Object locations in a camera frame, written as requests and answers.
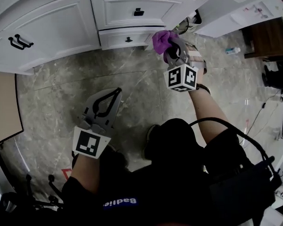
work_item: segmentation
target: purple cloth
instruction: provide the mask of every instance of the purple cloth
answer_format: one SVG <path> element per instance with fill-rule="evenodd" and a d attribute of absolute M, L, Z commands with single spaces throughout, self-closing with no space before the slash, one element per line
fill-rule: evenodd
<path fill-rule="evenodd" d="M 152 41 L 156 53 L 161 55 L 166 51 L 167 48 L 172 47 L 172 45 L 168 42 L 169 38 L 178 38 L 178 34 L 169 30 L 163 30 L 156 32 L 153 35 Z"/>

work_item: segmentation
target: cabinet drawer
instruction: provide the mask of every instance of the cabinet drawer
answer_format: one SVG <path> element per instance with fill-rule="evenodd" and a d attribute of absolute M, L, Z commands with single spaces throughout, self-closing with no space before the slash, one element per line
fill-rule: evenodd
<path fill-rule="evenodd" d="M 133 46 L 146 46 L 151 43 L 153 34 L 164 30 L 163 27 L 118 28 L 100 31 L 100 43 L 103 50 Z"/>
<path fill-rule="evenodd" d="M 91 1 L 99 30 L 128 26 L 168 26 L 169 24 L 174 27 L 178 21 L 182 21 L 181 17 L 187 9 L 193 11 L 192 7 L 195 3 L 195 0 Z"/>

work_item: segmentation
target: gray tile floor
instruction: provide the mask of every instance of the gray tile floor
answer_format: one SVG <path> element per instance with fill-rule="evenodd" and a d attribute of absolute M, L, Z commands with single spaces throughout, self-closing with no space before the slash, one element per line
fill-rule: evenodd
<path fill-rule="evenodd" d="M 213 98 L 232 124 L 248 130 L 262 101 L 277 91 L 263 86 L 263 63 L 244 59 L 246 48 L 240 31 L 217 39 L 191 33 L 183 38 L 194 43 L 205 58 L 208 73 L 204 84 L 211 89 Z M 231 47 L 240 47 L 241 53 L 226 55 L 225 49 Z M 154 51 L 136 47 L 68 56 L 36 67 L 34 76 L 17 76 L 25 130 L 3 148 L 8 167 L 22 181 L 29 170 L 38 198 L 53 194 L 48 186 L 49 174 L 56 177 L 55 183 L 61 189 L 66 181 L 62 169 L 71 168 L 73 128 L 84 102 L 90 95 L 113 87 L 123 89 L 123 99 L 114 124 L 117 134 L 111 143 L 126 155 L 130 170 L 149 165 L 141 158 L 141 151 L 150 125 L 175 117 L 187 122 L 196 120 L 188 93 L 166 89 L 166 68 Z M 267 147 L 280 130 L 282 116 L 283 104 L 276 96 L 268 101 L 250 135 Z M 198 126 L 194 129 L 198 143 L 205 146 Z M 260 160 L 247 142 L 242 146 L 252 162 Z"/>

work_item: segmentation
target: black shorts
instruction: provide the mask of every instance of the black shorts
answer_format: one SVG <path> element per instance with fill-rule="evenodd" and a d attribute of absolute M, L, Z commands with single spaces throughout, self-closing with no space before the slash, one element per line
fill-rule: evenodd
<path fill-rule="evenodd" d="M 104 225 L 117 224 L 123 217 L 139 217 L 141 225 L 167 222 L 204 225 L 210 209 L 208 186 L 212 178 L 241 164 L 244 168 L 252 166 L 237 135 L 229 129 L 202 148 L 192 128 L 181 119 L 169 120 L 156 128 L 146 150 L 152 160 L 150 166 L 132 173 L 120 171 L 119 176 L 114 171 L 110 181 L 100 182 L 99 195 L 91 194 L 71 177 L 62 191 L 66 208 L 76 205 L 80 211 L 88 208 L 97 212 L 103 215 L 100 218 Z M 208 174 L 203 172 L 203 165 Z M 129 197 L 138 200 L 138 207 L 102 209 L 106 202 Z"/>

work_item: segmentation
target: black drawer pull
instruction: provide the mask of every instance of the black drawer pull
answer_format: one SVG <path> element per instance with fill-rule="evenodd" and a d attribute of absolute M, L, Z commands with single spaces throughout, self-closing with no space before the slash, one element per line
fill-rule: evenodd
<path fill-rule="evenodd" d="M 127 37 L 127 40 L 125 40 L 125 42 L 127 42 L 127 43 L 130 43 L 130 42 L 132 42 L 133 40 L 131 40 L 130 39 L 130 37 Z"/>
<path fill-rule="evenodd" d="M 15 38 L 17 39 L 17 42 L 19 44 L 21 44 L 22 46 L 24 46 L 25 48 L 30 48 L 33 45 L 33 43 L 26 44 L 26 43 L 23 43 L 22 41 L 20 41 L 20 35 L 19 34 L 16 34 Z"/>
<path fill-rule="evenodd" d="M 8 40 L 10 41 L 11 46 L 13 46 L 13 47 L 15 47 L 15 48 L 17 48 L 17 49 L 19 49 L 19 50 L 24 50 L 24 46 L 23 46 L 23 47 L 20 47 L 20 46 L 18 46 L 18 45 L 16 45 L 16 44 L 13 43 L 13 40 L 14 40 L 14 39 L 13 39 L 12 37 L 9 37 Z"/>
<path fill-rule="evenodd" d="M 145 11 L 141 11 L 140 8 L 135 9 L 134 16 L 143 16 Z"/>

